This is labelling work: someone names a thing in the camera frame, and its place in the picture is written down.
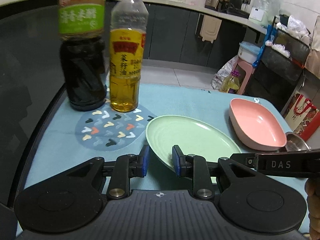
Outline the person's right hand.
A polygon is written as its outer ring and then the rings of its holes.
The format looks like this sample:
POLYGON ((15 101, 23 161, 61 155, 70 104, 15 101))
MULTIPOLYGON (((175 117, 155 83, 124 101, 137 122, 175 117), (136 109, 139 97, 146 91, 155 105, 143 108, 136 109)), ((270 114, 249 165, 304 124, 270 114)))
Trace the person's right hand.
POLYGON ((308 195, 307 203, 310 220, 310 237, 312 240, 320 237, 320 198, 319 198, 319 178, 309 178, 305 184, 305 191, 308 195))

